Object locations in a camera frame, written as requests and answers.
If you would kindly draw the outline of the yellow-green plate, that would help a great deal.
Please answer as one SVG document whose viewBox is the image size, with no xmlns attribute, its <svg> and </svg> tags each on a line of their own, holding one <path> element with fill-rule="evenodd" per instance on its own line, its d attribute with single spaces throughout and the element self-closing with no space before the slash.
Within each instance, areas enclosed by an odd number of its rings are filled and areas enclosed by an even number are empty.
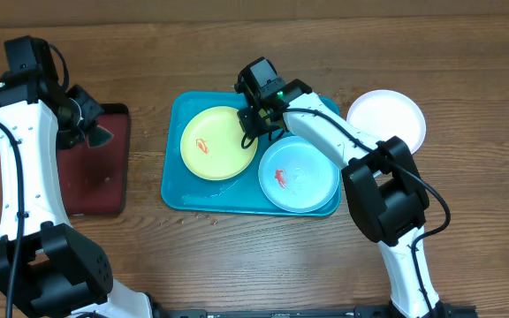
<svg viewBox="0 0 509 318">
<path fill-rule="evenodd" d="M 180 140 L 185 166 L 197 177 L 225 180 L 240 174 L 254 159 L 258 139 L 243 140 L 238 110 L 216 106 L 200 112 L 186 126 Z"/>
</svg>

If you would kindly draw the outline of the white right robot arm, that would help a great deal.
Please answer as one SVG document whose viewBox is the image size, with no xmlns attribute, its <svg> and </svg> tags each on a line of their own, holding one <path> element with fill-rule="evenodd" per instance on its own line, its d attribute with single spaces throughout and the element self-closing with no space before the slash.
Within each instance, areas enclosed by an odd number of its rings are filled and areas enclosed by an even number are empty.
<svg viewBox="0 0 509 318">
<path fill-rule="evenodd" d="M 378 244 L 391 282 L 391 310 L 398 317 L 439 317 L 444 305 L 429 277 L 423 240 L 446 229 L 427 231 L 425 212 L 442 196 L 422 180 L 411 150 L 392 137 L 382 141 L 349 125 L 299 79 L 285 82 L 270 60 L 259 57 L 243 68 L 234 85 L 245 96 L 239 112 L 245 135 L 253 138 L 283 129 L 308 141 L 340 169 L 350 215 L 362 234 Z"/>
</svg>

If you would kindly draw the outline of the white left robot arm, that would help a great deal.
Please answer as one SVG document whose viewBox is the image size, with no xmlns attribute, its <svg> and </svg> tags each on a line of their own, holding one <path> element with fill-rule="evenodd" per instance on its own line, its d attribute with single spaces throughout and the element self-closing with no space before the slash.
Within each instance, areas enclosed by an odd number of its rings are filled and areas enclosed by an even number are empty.
<svg viewBox="0 0 509 318">
<path fill-rule="evenodd" d="M 125 205 L 130 115 L 71 85 L 59 50 L 26 35 L 4 45 L 0 77 L 0 292 L 28 317 L 162 317 L 112 274 L 104 250 L 76 231 L 80 211 Z"/>
</svg>

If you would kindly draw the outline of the white plate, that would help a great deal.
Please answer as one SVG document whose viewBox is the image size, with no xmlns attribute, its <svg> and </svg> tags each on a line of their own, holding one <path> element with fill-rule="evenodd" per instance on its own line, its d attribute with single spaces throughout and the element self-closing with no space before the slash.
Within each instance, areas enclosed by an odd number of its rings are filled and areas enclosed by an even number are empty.
<svg viewBox="0 0 509 318">
<path fill-rule="evenodd" d="M 397 136 L 412 154 L 420 149 L 427 133 L 419 106 L 406 95 L 387 89 L 373 90 L 358 97 L 350 106 L 346 121 L 381 140 Z"/>
</svg>

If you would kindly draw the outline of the black and pink sponge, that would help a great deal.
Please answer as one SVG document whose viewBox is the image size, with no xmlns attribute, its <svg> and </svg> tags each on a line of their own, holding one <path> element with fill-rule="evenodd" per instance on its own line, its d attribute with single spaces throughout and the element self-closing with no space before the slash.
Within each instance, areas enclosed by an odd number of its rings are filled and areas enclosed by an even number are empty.
<svg viewBox="0 0 509 318">
<path fill-rule="evenodd" d="M 114 134 L 102 127 L 101 125 L 96 125 L 92 127 L 86 134 L 87 145 L 90 148 L 98 148 L 106 145 L 112 138 Z"/>
</svg>

